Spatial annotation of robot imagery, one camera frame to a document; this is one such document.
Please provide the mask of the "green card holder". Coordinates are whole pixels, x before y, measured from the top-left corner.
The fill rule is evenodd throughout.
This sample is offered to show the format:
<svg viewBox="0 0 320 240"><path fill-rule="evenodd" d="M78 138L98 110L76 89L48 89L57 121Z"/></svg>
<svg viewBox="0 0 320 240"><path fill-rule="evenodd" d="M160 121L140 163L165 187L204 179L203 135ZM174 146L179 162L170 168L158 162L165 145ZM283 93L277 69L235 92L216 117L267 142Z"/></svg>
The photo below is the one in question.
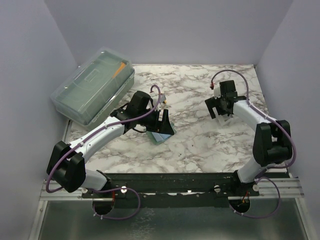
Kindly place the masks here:
<svg viewBox="0 0 320 240"><path fill-rule="evenodd" d="M172 135L170 134L157 133L151 131L147 131L146 134L154 145L160 145L172 137Z"/></svg>

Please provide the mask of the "white plastic card tray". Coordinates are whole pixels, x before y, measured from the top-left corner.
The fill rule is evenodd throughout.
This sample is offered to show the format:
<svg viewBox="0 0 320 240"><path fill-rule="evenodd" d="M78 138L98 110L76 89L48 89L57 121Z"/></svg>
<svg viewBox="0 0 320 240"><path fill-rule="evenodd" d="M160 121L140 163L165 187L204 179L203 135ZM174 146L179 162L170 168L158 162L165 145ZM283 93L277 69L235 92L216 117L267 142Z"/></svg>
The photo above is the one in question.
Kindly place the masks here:
<svg viewBox="0 0 320 240"><path fill-rule="evenodd" d="M233 115L217 115L216 120L220 126L226 126L230 124L233 120Z"/></svg>

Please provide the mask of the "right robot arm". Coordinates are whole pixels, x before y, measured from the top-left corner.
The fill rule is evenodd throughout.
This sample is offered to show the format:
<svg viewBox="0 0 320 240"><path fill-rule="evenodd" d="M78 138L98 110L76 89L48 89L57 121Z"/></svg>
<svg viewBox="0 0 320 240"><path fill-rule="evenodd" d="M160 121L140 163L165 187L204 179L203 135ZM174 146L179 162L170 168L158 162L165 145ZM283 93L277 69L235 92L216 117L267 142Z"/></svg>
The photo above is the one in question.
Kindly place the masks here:
<svg viewBox="0 0 320 240"><path fill-rule="evenodd" d="M241 196L248 190L258 175L293 156L290 124L276 120L258 110L244 95L238 95L233 80L222 81L217 87L211 86L214 95L205 100L210 117L220 122L223 116L237 116L254 130L251 159L235 172L230 191Z"/></svg>

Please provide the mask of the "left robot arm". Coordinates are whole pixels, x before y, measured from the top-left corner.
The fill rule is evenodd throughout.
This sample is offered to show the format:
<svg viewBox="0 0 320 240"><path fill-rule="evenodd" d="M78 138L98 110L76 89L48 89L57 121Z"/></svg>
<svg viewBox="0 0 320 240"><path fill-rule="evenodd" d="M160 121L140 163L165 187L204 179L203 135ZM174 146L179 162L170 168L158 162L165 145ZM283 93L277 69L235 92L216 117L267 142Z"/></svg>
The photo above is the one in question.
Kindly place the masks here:
<svg viewBox="0 0 320 240"><path fill-rule="evenodd" d="M93 190L99 197L110 194L110 179L99 170L88 170L86 163L112 140L135 130L137 125L146 131L173 136L175 134L167 109L159 110L164 102L162 93L153 99L148 93L137 91L130 102L114 110L99 126L70 142L59 141L53 148L48 166L47 181L56 181L69 193L79 188Z"/></svg>

